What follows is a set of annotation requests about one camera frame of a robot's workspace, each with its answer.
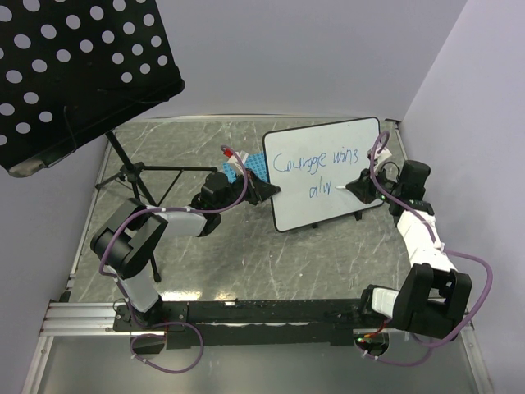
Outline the white whiteboard black frame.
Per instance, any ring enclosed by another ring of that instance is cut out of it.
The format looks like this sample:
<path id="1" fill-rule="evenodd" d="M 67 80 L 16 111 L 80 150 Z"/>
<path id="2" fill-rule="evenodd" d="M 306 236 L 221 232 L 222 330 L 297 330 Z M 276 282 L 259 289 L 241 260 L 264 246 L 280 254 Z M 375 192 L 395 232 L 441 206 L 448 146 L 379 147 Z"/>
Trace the white whiteboard black frame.
<path id="1" fill-rule="evenodd" d="M 381 205 L 361 203 L 345 186 L 367 168 L 367 151 L 380 134 L 375 117 L 269 131 L 263 138 L 275 228 L 294 230 Z"/>

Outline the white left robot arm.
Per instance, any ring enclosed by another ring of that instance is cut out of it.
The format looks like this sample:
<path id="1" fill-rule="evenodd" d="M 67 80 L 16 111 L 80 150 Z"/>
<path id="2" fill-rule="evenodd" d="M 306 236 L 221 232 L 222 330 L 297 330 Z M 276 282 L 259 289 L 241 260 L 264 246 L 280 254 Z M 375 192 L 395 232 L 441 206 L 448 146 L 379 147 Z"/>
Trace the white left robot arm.
<path id="1" fill-rule="evenodd" d="M 183 208 L 127 199 L 93 236 L 90 248 L 100 260 L 99 272 L 111 277 L 125 296 L 133 320 L 142 329 L 151 330 L 166 319 L 162 297 L 147 270 L 161 238 L 208 236 L 221 224 L 221 213 L 242 202 L 256 206 L 280 192 L 279 186 L 249 169 L 233 182 L 226 174 L 213 172 Z"/>

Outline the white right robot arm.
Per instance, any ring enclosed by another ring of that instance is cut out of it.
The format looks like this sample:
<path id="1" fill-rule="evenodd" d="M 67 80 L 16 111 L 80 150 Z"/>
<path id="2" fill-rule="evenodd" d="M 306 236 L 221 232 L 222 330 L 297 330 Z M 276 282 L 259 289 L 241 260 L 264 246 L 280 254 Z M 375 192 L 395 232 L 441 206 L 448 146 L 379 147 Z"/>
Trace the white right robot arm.
<path id="1" fill-rule="evenodd" d="M 365 168 L 345 189 L 365 204 L 376 199 L 389 204 L 410 263 L 399 290 L 370 285 L 362 292 L 359 320 L 375 327 L 386 318 L 395 329 L 443 340 L 463 320 L 472 281 L 442 251 L 435 212 L 423 200 L 430 174 L 425 163 L 408 160 L 395 180 L 384 168 L 375 177 Z"/>

